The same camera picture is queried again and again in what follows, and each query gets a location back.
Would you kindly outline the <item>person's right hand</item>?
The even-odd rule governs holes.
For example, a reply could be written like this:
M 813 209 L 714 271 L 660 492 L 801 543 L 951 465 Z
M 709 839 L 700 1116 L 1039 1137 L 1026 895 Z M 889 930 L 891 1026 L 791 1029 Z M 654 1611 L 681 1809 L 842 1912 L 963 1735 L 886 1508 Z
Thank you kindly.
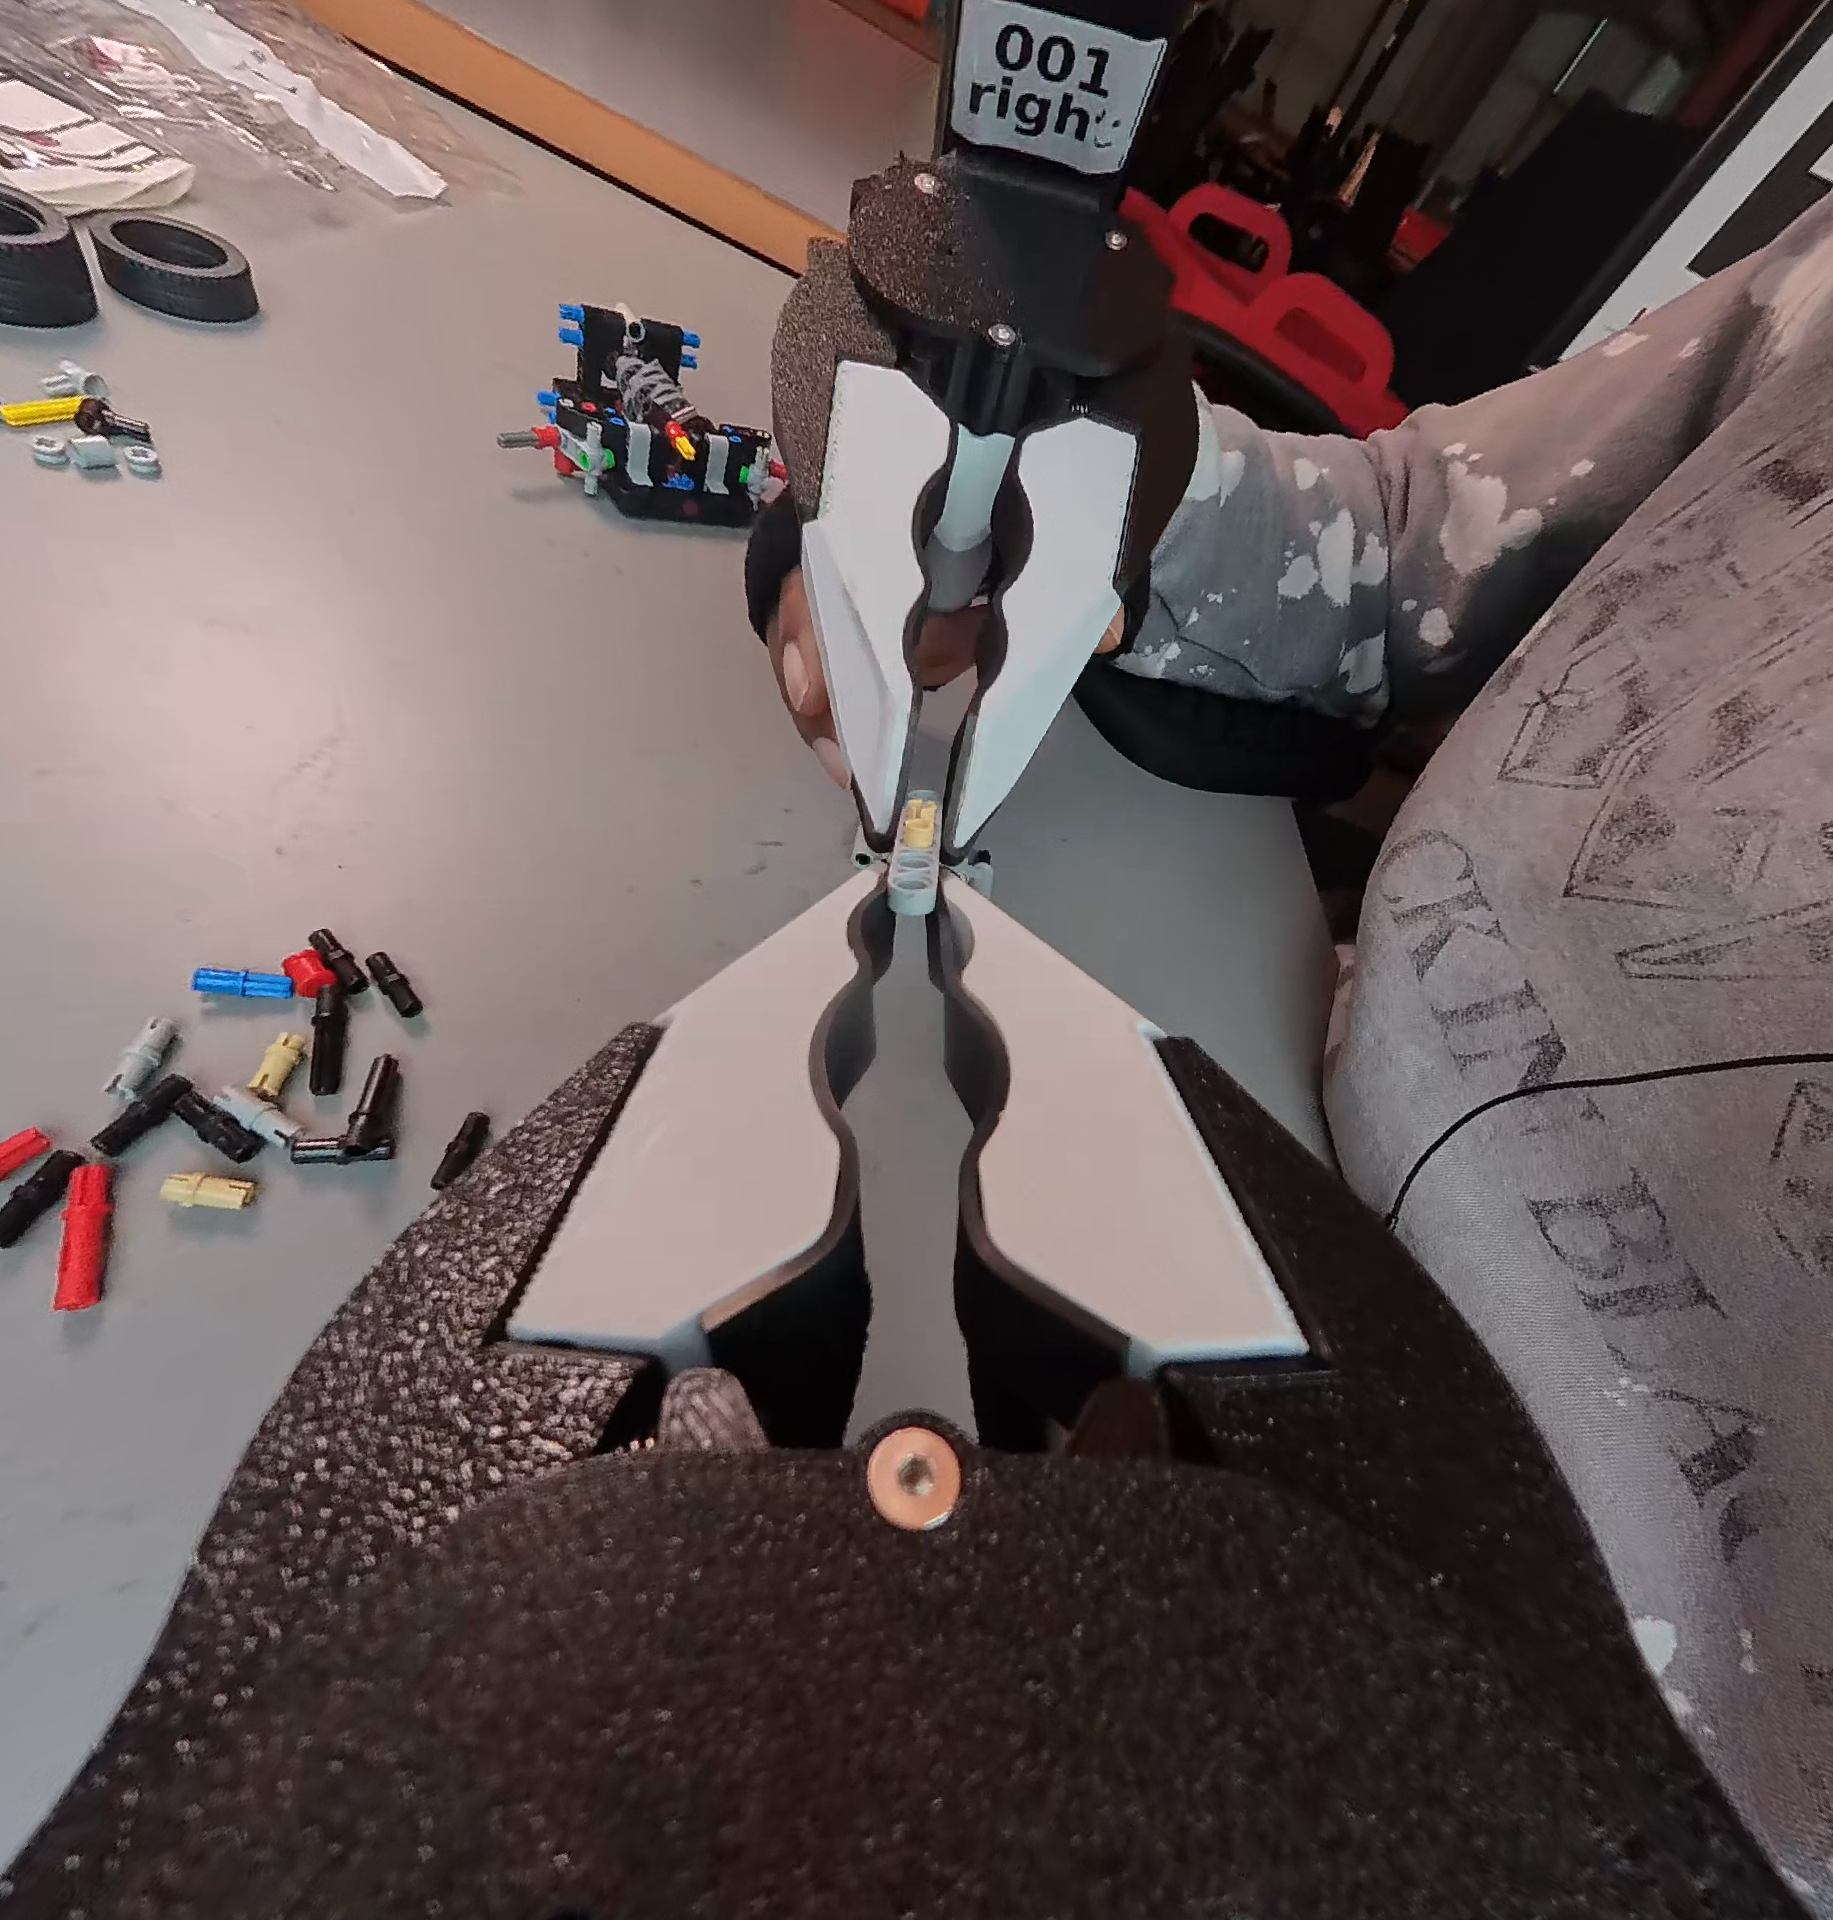
M 852 775 L 833 734 L 829 693 L 800 566 L 783 581 L 777 601 L 762 630 L 762 642 L 791 723 L 828 777 L 848 791 Z

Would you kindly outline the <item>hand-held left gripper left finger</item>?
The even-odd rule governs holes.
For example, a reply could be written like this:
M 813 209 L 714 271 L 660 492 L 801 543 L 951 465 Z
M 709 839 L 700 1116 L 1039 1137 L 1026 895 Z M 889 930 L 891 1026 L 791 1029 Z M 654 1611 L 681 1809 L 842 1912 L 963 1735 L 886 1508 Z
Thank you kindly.
M 507 1335 L 683 1370 L 831 1252 L 891 955 L 886 880 L 856 873 L 665 1012 Z

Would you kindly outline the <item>person's right forearm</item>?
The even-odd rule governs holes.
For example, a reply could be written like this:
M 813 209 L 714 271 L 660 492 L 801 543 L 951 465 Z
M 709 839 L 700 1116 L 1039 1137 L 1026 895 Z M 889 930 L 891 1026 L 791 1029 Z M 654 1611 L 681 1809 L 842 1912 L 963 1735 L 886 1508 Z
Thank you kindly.
M 1197 419 L 1117 667 L 1360 728 L 1474 692 L 1685 445 L 1658 397 L 1594 359 L 1365 440 L 1206 402 Z

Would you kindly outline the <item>grey toy brick beam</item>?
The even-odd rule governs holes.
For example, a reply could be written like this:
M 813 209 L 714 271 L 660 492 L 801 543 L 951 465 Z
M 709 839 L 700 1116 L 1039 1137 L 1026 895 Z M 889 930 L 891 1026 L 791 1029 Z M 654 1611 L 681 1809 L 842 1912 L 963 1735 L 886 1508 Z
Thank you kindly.
M 911 793 L 934 794 L 932 791 L 919 787 Z M 926 916 L 934 913 L 943 877 L 956 877 L 986 898 L 993 893 L 995 865 L 993 854 L 986 849 L 945 854 L 943 810 L 938 794 L 934 797 L 938 801 L 937 838 L 934 846 L 928 851 L 899 846 L 898 826 L 893 846 L 889 851 L 872 849 L 867 835 L 862 828 L 856 832 L 852 863 L 859 869 L 887 869 L 886 898 L 893 914 Z

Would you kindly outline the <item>white instruction booklet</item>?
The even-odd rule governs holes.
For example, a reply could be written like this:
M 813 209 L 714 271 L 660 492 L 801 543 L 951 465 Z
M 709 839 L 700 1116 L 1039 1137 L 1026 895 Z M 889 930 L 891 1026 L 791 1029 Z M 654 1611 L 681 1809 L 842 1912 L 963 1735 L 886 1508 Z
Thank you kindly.
M 0 183 L 81 216 L 179 201 L 192 165 L 0 69 Z

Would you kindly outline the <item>black toy brick chassis assembly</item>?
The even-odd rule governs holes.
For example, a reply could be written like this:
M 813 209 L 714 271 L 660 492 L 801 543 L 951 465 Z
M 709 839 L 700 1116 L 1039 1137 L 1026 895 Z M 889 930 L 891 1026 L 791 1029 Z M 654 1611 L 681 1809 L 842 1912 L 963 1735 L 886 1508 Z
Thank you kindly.
M 769 432 L 703 416 L 681 385 L 695 331 L 628 306 L 559 303 L 573 374 L 537 391 L 543 421 L 498 435 L 504 450 L 543 450 L 559 475 L 626 519 L 748 526 L 785 489 Z

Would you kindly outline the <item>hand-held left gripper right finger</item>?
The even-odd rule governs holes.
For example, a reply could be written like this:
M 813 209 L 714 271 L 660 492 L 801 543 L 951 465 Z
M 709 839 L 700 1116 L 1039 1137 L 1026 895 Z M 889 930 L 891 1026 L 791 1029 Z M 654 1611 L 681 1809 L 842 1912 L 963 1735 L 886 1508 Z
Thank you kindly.
M 928 930 L 945 1068 L 973 1127 L 965 1222 L 999 1276 L 1132 1373 L 1307 1356 L 1163 1032 L 957 879 Z

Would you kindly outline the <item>clear plastic bag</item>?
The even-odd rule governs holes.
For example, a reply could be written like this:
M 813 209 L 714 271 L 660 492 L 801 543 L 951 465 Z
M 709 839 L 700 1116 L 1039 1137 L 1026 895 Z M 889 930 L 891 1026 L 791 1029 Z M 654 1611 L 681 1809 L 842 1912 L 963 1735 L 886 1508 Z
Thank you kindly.
M 443 176 L 397 138 L 330 100 L 316 84 L 295 72 L 264 41 L 240 29 L 211 7 L 126 1 L 123 9 L 158 23 L 221 81 L 236 84 L 257 100 L 278 106 L 328 156 L 370 180 L 385 195 L 424 201 L 443 196 L 448 189 Z

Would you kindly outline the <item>framed black white marker sign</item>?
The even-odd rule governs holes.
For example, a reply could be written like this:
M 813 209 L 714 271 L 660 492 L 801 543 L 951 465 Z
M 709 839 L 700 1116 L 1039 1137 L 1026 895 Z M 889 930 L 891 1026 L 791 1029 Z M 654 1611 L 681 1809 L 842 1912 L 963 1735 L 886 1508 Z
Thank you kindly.
M 1709 279 L 1833 190 L 1833 5 L 1791 36 L 1720 129 L 1720 163 L 1690 203 L 1685 267 Z

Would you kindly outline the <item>red plastic stool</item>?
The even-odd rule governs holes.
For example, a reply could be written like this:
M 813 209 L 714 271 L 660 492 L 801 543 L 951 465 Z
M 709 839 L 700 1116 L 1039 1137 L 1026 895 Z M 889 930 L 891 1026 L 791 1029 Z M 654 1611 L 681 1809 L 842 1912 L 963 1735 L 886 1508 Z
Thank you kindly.
M 1241 300 L 1293 267 L 1294 239 L 1281 211 L 1221 182 L 1179 195 L 1149 219 L 1147 235 L 1179 276 L 1213 276 Z
M 1241 300 L 1235 336 L 1319 398 L 1348 435 L 1398 426 L 1408 405 L 1392 388 L 1393 344 L 1340 285 L 1289 271 Z

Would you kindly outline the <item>pile of small plastic pins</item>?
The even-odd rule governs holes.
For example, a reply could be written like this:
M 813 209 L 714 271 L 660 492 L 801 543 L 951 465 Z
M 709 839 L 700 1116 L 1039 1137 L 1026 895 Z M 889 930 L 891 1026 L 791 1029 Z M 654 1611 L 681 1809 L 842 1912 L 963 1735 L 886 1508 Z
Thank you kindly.
M 403 1067 L 394 1052 L 375 1053 L 347 1109 L 319 1127 L 285 1105 L 299 1076 L 313 1101 L 343 1095 L 352 1018 L 364 995 L 373 991 L 406 1023 L 422 1020 L 424 999 L 387 948 L 357 955 L 332 930 L 316 928 L 273 973 L 196 968 L 190 990 L 207 1003 L 294 1005 L 292 1026 L 267 1041 L 243 1081 L 207 1090 L 176 1068 L 177 1020 L 151 1015 L 107 1076 L 109 1119 L 83 1150 L 57 1143 L 41 1127 L 0 1139 L 0 1252 L 57 1220 L 49 1300 L 55 1313 L 83 1313 L 105 1300 L 117 1164 L 164 1127 L 186 1128 L 207 1154 L 225 1162 L 225 1169 L 163 1176 L 161 1201 L 183 1213 L 248 1210 L 261 1183 L 247 1173 L 247 1165 L 260 1154 L 307 1169 L 387 1164 L 398 1152 Z

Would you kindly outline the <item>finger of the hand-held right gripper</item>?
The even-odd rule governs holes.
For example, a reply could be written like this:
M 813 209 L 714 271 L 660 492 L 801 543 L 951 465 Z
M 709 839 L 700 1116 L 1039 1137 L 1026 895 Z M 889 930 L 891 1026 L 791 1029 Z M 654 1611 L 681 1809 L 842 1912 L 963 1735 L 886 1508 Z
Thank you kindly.
M 919 693 L 906 652 L 928 595 L 919 513 L 949 461 L 951 421 L 903 371 L 836 366 L 801 556 L 833 732 L 867 839 L 893 835 L 908 777 Z
M 995 512 L 996 592 L 951 753 L 951 839 L 969 843 L 1025 773 L 1119 610 L 1135 437 L 1115 423 L 1023 435 Z

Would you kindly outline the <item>grey desk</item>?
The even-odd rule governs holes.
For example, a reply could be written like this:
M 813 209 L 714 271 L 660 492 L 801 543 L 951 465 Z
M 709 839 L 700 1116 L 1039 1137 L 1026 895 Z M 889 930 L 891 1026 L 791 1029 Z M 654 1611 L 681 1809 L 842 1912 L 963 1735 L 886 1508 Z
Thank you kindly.
M 83 335 L 166 475 L 45 471 L 0 435 L 0 1137 L 83 1148 L 120 1046 L 183 1020 L 209 1089 L 283 1023 L 207 1005 L 330 926 L 428 1001 L 354 1018 L 405 1056 L 401 1150 L 265 1152 L 247 1213 L 179 1123 L 121 1160 L 105 1302 L 49 1306 L 49 1210 L 0 1248 L 0 1876 L 103 1738 L 283 1380 L 435 1193 L 465 1109 L 514 1142 L 628 1020 L 820 898 L 847 810 L 793 746 L 742 549 L 641 528 L 494 451 L 556 295 L 696 324 L 703 388 L 762 412 L 785 279 L 555 156 L 436 209 L 297 211 L 201 186 L 264 314 L 120 300 Z

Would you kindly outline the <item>black rubber toy tyre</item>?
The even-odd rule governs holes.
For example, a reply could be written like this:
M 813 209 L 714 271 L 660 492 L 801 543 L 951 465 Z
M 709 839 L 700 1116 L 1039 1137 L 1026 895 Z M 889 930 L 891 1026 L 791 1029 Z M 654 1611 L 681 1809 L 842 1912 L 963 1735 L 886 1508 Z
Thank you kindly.
M 91 324 L 98 300 L 88 257 L 63 216 L 0 182 L 0 324 Z
M 107 209 L 85 235 L 105 285 L 123 300 L 194 324 L 260 314 L 253 267 L 228 239 L 163 211 Z

